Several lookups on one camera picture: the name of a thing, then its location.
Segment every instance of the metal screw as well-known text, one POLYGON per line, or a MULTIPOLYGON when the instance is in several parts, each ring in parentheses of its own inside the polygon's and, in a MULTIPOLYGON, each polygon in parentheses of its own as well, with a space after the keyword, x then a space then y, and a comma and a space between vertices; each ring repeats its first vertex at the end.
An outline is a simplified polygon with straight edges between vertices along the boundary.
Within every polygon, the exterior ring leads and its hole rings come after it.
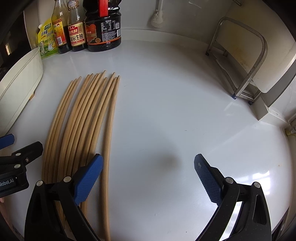
POLYGON ((227 177, 226 179, 226 182, 229 183, 229 184, 232 184, 234 181, 231 177, 227 177))
POLYGON ((68 176, 64 178, 64 182, 68 183, 69 181, 71 181, 71 177, 68 176))
POLYGON ((43 182, 40 180, 38 182, 36 182, 36 186, 40 187, 43 184, 43 182))
POLYGON ((261 187, 260 183, 258 183, 258 182, 254 182, 254 186, 257 187, 257 188, 261 187))

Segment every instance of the dish brush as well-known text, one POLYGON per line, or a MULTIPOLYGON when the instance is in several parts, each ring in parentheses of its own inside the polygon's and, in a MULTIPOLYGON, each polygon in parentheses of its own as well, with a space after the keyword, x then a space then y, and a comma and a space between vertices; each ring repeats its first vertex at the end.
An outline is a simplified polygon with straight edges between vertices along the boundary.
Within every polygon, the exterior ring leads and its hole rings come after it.
POLYGON ((163 18, 163 0, 159 0, 158 9, 155 10, 151 18, 151 25, 156 28, 161 28, 164 18, 163 18))

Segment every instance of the yellow seasoning packet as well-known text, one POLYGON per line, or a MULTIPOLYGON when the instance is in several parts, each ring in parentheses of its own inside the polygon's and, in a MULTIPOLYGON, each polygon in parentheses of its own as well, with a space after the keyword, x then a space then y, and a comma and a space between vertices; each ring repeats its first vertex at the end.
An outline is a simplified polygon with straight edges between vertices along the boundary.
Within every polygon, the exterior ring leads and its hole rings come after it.
POLYGON ((57 47, 51 18, 47 19, 43 25, 39 26, 38 44, 40 47, 41 59, 59 52, 57 47))

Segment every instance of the green logo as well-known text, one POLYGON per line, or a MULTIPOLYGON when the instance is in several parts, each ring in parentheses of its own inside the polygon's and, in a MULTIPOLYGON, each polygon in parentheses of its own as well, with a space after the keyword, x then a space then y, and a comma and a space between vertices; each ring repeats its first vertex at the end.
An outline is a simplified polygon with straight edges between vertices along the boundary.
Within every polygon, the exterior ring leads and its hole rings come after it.
POLYGON ((50 26, 51 26, 51 23, 50 23, 50 24, 48 24, 48 25, 46 25, 46 26, 44 27, 44 30, 47 30, 47 29, 49 29, 49 28, 50 28, 50 26))

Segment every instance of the blue textured pad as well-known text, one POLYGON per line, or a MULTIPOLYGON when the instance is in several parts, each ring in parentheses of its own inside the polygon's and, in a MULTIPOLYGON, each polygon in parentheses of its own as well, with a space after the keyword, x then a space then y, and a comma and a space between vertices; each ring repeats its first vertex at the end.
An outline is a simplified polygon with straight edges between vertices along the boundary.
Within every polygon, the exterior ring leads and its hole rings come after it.
POLYGON ((7 146, 12 145, 14 142, 15 142, 15 137, 13 136, 13 134, 0 137, 0 150, 7 146))
POLYGON ((194 159, 194 168, 207 191, 211 202, 216 203, 219 207, 222 202, 222 186, 220 186, 218 180, 215 179, 214 170, 207 163, 202 154, 196 155, 194 159))
POLYGON ((87 199, 94 183, 98 179, 103 169, 103 157, 96 154, 86 168, 84 176, 75 185, 74 201, 77 206, 87 199))

